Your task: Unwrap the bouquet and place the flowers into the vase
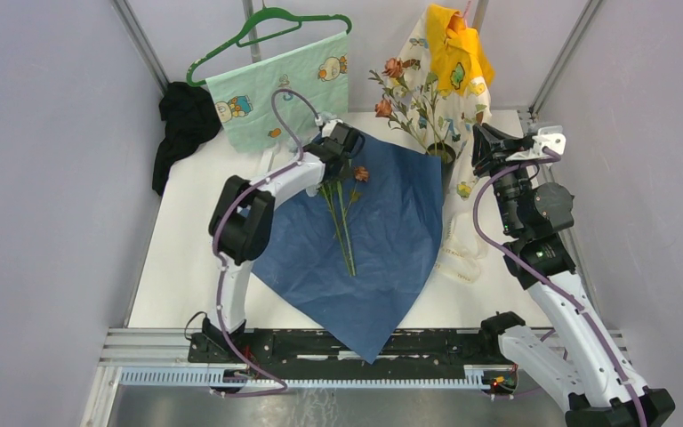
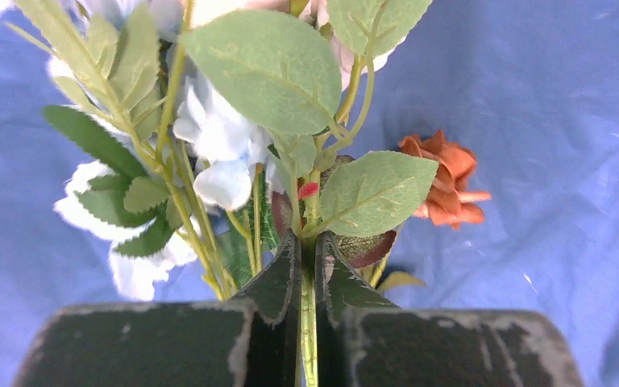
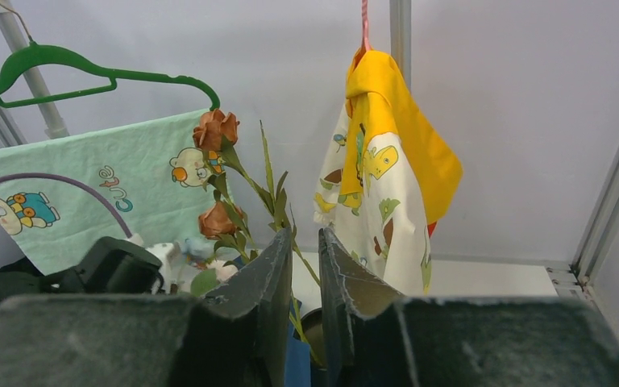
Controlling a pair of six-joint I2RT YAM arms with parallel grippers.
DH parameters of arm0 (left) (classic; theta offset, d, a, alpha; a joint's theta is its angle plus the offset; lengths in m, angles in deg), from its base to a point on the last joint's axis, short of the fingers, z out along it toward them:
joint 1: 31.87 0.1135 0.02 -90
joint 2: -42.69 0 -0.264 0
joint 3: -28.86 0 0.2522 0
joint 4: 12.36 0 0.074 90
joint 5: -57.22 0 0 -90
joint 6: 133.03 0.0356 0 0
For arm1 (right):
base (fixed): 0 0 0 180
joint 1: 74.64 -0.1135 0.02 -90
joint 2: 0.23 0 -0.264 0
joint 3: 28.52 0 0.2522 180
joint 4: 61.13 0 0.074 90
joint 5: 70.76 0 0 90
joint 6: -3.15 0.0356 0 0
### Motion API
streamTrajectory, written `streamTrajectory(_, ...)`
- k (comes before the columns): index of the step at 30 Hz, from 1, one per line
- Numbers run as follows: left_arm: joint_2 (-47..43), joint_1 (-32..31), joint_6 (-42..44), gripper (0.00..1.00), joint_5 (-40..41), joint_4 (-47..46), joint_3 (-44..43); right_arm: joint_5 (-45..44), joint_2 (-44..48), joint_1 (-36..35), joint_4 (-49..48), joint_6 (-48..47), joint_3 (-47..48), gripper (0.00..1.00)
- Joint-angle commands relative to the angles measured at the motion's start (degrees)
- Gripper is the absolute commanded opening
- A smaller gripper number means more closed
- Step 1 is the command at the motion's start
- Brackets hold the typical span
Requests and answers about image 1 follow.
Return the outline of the small rust rose stem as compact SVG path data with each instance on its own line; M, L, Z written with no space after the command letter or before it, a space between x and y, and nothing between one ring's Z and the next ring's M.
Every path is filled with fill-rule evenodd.
M368 169L364 166L355 166L352 169L352 179L353 185L349 193L348 207L356 204L362 197L362 192L358 189L358 186L367 183L370 178L370 173Z

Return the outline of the blue wrapping paper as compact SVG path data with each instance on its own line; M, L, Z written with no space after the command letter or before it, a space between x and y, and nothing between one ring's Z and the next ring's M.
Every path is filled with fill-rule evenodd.
M306 192L276 210L253 274L370 363L430 276L444 197L436 157L367 135L352 163L370 173L348 212L357 275L344 264L325 200Z

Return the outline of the orange flower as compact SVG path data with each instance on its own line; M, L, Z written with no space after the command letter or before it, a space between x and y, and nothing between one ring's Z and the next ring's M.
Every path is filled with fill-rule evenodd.
M368 79L382 89L375 116L385 119L390 129L409 134L425 153L432 143L453 147L459 139L442 108L446 95L438 89L438 77L420 60L390 58L382 70L371 69Z

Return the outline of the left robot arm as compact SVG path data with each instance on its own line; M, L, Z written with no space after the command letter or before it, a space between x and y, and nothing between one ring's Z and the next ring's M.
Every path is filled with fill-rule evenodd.
M276 209L303 191L339 180L365 141L361 131L334 119L276 171L252 180L233 175L225 182L208 228L220 262L215 303L202 324L209 349L220 361L233 362L243 353L246 290L253 262L269 245Z

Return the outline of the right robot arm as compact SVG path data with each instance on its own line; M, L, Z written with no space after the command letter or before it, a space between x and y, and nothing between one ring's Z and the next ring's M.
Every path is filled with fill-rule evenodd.
M528 168L558 162L566 139L558 125L513 137L475 125L471 166L494 194L508 241L498 248L510 274L542 309L565 349L546 346L513 312L483 321L478 352L490 363L522 367L569 426L661 426L675 403L650 387L619 350L594 310L561 232L574 224L573 195L556 182L534 184Z

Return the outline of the cream ribbon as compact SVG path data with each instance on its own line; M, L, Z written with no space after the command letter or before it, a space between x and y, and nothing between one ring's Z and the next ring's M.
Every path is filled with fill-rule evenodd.
M474 230L470 204L449 197L445 203L443 237L434 265L436 272L454 282L475 283L482 275L487 252L487 243Z

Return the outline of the flower bunch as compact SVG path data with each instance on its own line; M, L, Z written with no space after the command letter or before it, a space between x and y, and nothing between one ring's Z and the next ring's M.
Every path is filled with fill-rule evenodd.
M336 179L322 183L319 186L320 195L326 203L329 214L331 214L334 237L341 247L341 255L344 264L351 277L357 275L357 266L354 257L350 225L348 222L348 212L353 204L353 196L346 197L345 179Z

